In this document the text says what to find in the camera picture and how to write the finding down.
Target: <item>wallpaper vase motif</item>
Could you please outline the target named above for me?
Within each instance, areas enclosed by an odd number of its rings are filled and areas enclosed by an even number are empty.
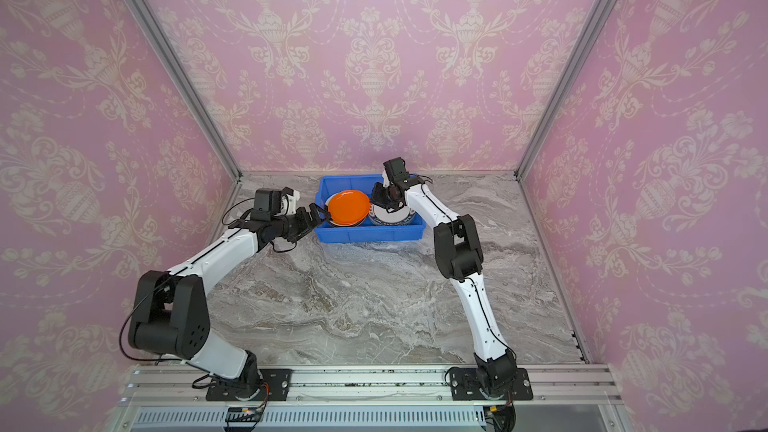
[[[764,0],[618,0],[524,186],[636,430],[768,427]]]
[[[243,169],[318,172],[516,168],[593,1],[149,0]]]
[[[100,430],[137,278],[205,245],[232,181],[122,0],[2,4],[5,428]]]

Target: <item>damask pattern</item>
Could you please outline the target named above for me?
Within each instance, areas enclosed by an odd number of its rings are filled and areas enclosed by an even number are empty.
[[[524,186],[636,430],[768,427],[764,0],[618,0]]]
[[[331,171],[516,168],[594,0],[149,1],[245,170]]]
[[[2,4],[4,426],[101,430],[137,277],[205,244],[231,180],[121,0]],[[199,24],[165,19],[186,63],[231,80]]]

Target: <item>black mounting plate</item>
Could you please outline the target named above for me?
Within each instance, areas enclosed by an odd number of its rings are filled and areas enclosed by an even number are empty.
[[[264,381],[270,386],[269,402],[285,402],[288,400],[291,369],[259,369],[259,371],[264,377]],[[209,402],[231,402],[237,400],[232,388],[220,384],[208,387],[205,399]],[[264,388],[259,389],[256,396],[250,399],[249,402],[261,402],[262,400],[264,400]]]
[[[452,385],[451,396],[456,401],[488,400],[480,392],[476,368],[451,368],[448,371],[447,380]],[[533,400],[531,379],[528,378],[528,371],[523,368],[518,368],[518,376],[512,382],[512,400]],[[506,402],[507,398],[499,398],[499,401]]]

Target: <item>floral wallpaper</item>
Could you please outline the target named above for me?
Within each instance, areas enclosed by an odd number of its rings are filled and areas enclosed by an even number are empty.
[[[231,180],[121,0],[2,0],[5,430],[100,430],[140,274],[206,243]]]
[[[149,0],[244,170],[514,169],[594,0]]]
[[[765,0],[619,0],[524,186],[635,429],[768,427]]]

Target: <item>pink wall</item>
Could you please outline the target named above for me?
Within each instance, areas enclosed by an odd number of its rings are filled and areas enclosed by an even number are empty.
[[[636,430],[768,427],[766,0],[619,0],[526,189]]]
[[[245,170],[514,169],[594,0],[149,0]]]
[[[137,277],[206,242],[227,177],[121,0],[2,0],[0,415],[101,429]]]

